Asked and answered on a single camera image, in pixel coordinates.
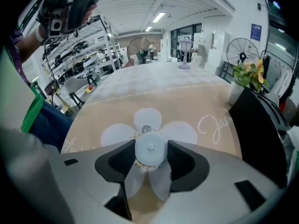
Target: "fluorescent light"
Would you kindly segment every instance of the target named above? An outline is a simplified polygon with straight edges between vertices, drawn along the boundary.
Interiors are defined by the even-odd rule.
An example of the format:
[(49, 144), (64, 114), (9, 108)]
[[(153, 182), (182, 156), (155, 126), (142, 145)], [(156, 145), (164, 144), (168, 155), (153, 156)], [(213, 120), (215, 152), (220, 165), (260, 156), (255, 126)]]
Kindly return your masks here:
[(158, 22), (161, 17), (163, 17), (165, 13), (159, 13), (158, 16), (153, 20), (153, 22)]
[(286, 48), (285, 47), (283, 47), (282, 45), (279, 45), (279, 44), (277, 44), (277, 43), (275, 43), (275, 45), (277, 45), (279, 48), (281, 48), (282, 50), (285, 50)]
[(278, 2), (274, 1), (273, 4), (274, 4), (274, 6), (276, 6), (278, 9), (280, 9), (280, 5), (278, 4)]
[(148, 32), (149, 30), (151, 30), (151, 28), (152, 28), (152, 27), (148, 27), (148, 28), (146, 28), (145, 31)]

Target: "white table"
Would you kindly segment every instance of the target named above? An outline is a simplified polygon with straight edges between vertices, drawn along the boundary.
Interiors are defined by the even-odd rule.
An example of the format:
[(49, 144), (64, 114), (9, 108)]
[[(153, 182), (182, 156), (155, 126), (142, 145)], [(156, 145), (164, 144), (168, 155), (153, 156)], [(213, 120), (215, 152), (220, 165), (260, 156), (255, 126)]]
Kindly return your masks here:
[[(150, 63), (117, 70), (82, 107), (62, 152), (89, 150), (138, 139), (145, 132), (158, 132), (168, 140), (241, 157), (228, 113), (228, 87), (226, 81), (202, 68), (181, 70), (178, 63)], [(128, 204), (133, 221), (146, 223), (164, 203), (158, 197), (159, 187), (150, 182), (151, 170), (158, 167), (147, 167), (138, 161), (134, 167), (135, 174), (130, 178), (138, 176), (139, 181), (127, 193)]]

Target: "white column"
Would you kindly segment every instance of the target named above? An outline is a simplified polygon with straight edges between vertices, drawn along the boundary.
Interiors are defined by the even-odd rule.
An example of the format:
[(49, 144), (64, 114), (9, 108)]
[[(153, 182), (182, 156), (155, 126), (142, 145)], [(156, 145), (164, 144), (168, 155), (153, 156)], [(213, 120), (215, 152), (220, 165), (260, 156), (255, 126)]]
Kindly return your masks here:
[(106, 32), (105, 32), (105, 35), (104, 35), (104, 41), (105, 41), (105, 44), (106, 44), (106, 47), (107, 47), (107, 52), (108, 52), (108, 55), (109, 55), (109, 58), (110, 58), (110, 62), (111, 62), (113, 71), (116, 71), (116, 68), (115, 68), (115, 65), (114, 65), (114, 62), (113, 62), (113, 59), (112, 59), (112, 55), (111, 55), (110, 45), (109, 45), (109, 41), (108, 41), (108, 35), (107, 35)]

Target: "fan hub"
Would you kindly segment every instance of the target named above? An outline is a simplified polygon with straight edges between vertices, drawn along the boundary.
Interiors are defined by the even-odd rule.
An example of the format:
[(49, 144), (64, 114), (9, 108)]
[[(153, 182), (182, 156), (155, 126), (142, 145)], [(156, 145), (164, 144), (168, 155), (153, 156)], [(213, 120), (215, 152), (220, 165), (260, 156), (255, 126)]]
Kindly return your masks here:
[(246, 54), (244, 52), (241, 52), (240, 53), (240, 60), (241, 60), (242, 63), (245, 61), (246, 58), (247, 58)]

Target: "window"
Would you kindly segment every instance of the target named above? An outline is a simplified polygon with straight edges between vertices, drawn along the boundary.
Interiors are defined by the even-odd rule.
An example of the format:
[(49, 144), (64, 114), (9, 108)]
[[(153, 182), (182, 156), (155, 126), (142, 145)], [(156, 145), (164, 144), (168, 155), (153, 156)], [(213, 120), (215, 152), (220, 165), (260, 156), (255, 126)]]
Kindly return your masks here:
[(171, 31), (171, 51), (170, 51), (170, 55), (171, 56), (176, 56), (177, 55), (178, 36), (192, 35), (192, 40), (193, 40), (194, 33), (201, 32), (201, 28), (202, 28), (201, 23), (198, 23), (198, 24), (190, 25), (188, 27), (179, 28), (179, 29)]
[(177, 37), (177, 31), (173, 30), (171, 31), (171, 38), (176, 38)]
[(194, 25), (194, 33), (200, 33), (201, 32), (201, 28), (202, 28), (201, 23)]
[(178, 29), (178, 35), (192, 35), (192, 26)]

